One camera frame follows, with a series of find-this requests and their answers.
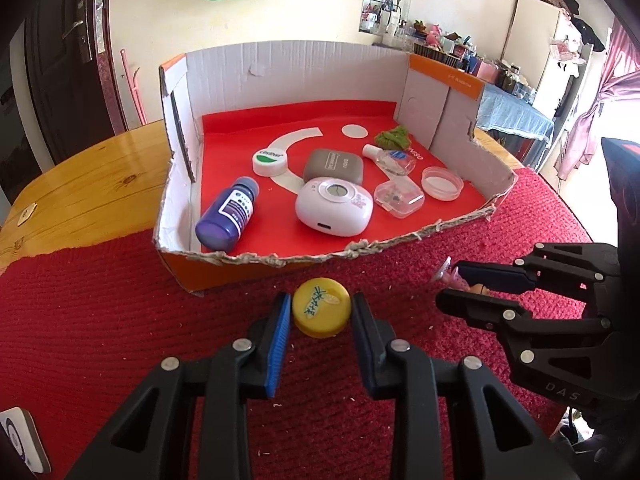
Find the pink curtain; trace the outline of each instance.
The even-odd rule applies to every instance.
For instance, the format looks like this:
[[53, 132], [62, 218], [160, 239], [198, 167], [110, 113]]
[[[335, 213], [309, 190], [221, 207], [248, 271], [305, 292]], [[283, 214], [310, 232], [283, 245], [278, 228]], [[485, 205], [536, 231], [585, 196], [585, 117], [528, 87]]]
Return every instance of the pink curtain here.
[[590, 163], [600, 140], [591, 131], [593, 118], [601, 103], [620, 100], [637, 100], [640, 105], [640, 49], [616, 19], [596, 99], [591, 108], [575, 121], [567, 136], [564, 155], [556, 161], [560, 180], [566, 180], [571, 170], [581, 164]]

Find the wooden table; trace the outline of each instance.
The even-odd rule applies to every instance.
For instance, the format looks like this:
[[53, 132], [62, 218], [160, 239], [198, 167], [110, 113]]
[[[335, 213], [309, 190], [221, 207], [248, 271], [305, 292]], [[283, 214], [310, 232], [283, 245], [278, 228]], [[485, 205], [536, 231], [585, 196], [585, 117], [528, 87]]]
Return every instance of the wooden table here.
[[[476, 138], [510, 168], [522, 165], [481, 130]], [[170, 160], [158, 121], [96, 144], [31, 182], [0, 232], [0, 272], [24, 256], [87, 247], [156, 224]], [[31, 217], [20, 213], [35, 202]]]

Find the purple bottle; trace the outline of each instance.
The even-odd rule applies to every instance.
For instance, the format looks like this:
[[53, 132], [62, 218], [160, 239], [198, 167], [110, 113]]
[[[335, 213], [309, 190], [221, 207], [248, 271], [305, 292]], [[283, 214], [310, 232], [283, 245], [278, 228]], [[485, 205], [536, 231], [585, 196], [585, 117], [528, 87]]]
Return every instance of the purple bottle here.
[[223, 190], [196, 224], [196, 236], [211, 251], [229, 252], [254, 212], [260, 186], [250, 176], [241, 176]]

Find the yellow bottle cap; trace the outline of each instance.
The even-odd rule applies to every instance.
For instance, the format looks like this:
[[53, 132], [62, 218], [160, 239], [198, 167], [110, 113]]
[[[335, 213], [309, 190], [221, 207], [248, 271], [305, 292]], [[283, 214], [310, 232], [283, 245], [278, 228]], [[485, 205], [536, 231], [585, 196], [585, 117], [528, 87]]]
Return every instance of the yellow bottle cap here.
[[293, 319], [300, 332], [315, 338], [339, 333], [351, 315], [347, 289], [329, 278], [313, 278], [293, 295]]

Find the dark wooden door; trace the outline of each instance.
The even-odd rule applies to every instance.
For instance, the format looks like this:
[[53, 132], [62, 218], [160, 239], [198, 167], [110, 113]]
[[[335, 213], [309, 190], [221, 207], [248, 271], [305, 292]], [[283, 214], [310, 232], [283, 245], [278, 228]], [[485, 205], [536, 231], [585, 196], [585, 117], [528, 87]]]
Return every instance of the dark wooden door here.
[[125, 130], [107, 3], [39, 0], [26, 20], [33, 105], [56, 164]]

